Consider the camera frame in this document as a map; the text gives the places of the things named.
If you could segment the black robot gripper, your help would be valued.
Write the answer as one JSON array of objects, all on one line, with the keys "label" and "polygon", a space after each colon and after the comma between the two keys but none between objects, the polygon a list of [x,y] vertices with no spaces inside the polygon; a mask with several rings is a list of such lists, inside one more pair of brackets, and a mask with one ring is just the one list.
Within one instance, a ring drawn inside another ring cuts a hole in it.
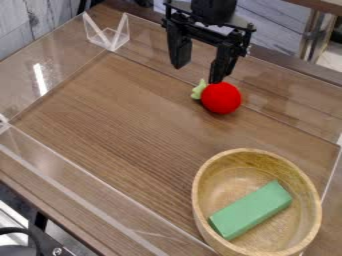
[{"label": "black robot gripper", "polygon": [[216,47],[210,83],[217,84],[233,72],[238,56],[246,56],[256,25],[236,13],[238,0],[165,0],[169,54],[176,69],[192,60],[193,39]]}]

